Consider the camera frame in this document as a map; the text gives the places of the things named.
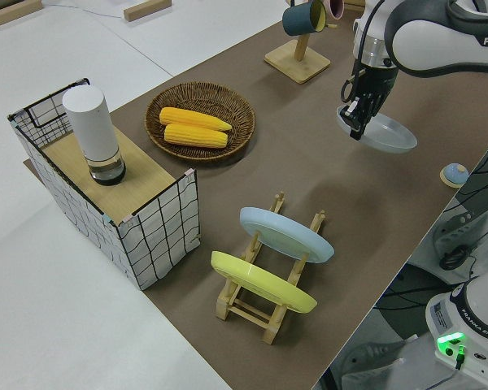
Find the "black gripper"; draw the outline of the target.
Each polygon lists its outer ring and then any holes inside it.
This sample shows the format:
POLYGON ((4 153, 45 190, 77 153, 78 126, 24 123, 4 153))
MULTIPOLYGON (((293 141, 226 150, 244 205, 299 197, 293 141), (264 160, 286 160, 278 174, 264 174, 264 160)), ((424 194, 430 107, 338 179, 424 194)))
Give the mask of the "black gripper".
POLYGON ((351 128, 350 136, 359 141, 368 122, 377 115, 396 81, 399 69, 362 67, 354 89, 353 102, 346 105, 345 121, 351 128))

